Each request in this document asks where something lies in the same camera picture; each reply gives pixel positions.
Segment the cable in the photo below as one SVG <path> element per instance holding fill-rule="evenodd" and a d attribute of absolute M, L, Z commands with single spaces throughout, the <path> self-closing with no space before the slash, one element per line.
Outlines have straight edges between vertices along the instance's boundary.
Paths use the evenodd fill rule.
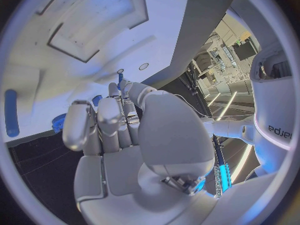
<path fill-rule="evenodd" d="M 243 117 L 243 116 L 252 116 L 254 114 L 243 114 L 243 115 L 226 115 L 226 116 L 207 116 L 202 114 L 201 112 L 197 111 L 183 96 L 179 95 L 179 94 L 174 94 L 175 96 L 181 97 L 195 112 L 197 112 L 198 114 L 207 117 L 207 118 L 231 118 L 231 117 Z"/>

